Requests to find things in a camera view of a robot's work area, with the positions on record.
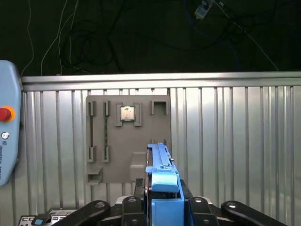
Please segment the dark background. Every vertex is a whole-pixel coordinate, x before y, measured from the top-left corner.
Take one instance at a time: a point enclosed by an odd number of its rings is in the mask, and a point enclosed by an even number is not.
[[[230,20],[213,5],[204,20],[196,21],[194,11],[201,2],[79,0],[73,29],[71,17],[60,38],[63,75],[275,71],[233,21],[243,26],[280,71],[300,70],[301,1],[224,0]],[[61,27],[75,3],[68,0]],[[30,4],[34,60],[23,76],[41,75],[41,60],[57,36],[65,0],[31,0]],[[28,0],[0,2],[0,59],[15,63],[20,73],[32,57],[28,19]],[[43,75],[60,73],[57,40],[44,59]]]

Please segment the red emergency stop button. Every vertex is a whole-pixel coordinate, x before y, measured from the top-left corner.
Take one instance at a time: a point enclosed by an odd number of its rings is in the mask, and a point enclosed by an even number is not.
[[[11,111],[7,108],[0,107],[0,121],[7,121],[11,117]]]

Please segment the metal panel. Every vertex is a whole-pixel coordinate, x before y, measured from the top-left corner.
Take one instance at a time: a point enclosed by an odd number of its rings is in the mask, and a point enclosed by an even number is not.
[[[88,95],[171,98],[172,153],[194,195],[236,199],[301,225],[301,73],[23,78],[19,163],[0,187],[0,225],[49,207],[111,204],[134,185],[85,185]]]

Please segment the screw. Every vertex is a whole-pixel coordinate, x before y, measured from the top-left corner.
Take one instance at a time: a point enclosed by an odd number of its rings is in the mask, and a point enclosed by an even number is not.
[[[232,202],[229,202],[227,205],[228,205],[230,208],[236,208],[236,205],[235,205],[234,203],[232,203]]]
[[[134,197],[131,197],[128,201],[129,201],[129,202],[135,202],[136,199],[135,199]]]
[[[209,220],[204,220],[204,225],[210,225],[210,221]]]
[[[96,208],[102,208],[102,207],[104,207],[104,203],[103,202],[98,202],[98,203],[96,203],[95,207]]]
[[[2,137],[2,139],[6,140],[9,137],[9,133],[4,132],[4,133],[1,134],[1,137]]]
[[[194,198],[194,201],[196,201],[196,202],[202,202],[202,199],[199,198],[199,197],[196,197],[196,198]]]

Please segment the blue connector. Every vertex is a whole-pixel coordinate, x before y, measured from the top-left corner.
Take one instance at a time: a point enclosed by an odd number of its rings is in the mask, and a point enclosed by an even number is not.
[[[146,167],[151,174],[151,191],[177,193],[175,199],[151,200],[152,226],[183,226],[184,225],[184,194],[179,172],[171,161],[168,148],[163,143],[149,144],[152,149],[153,166]]]

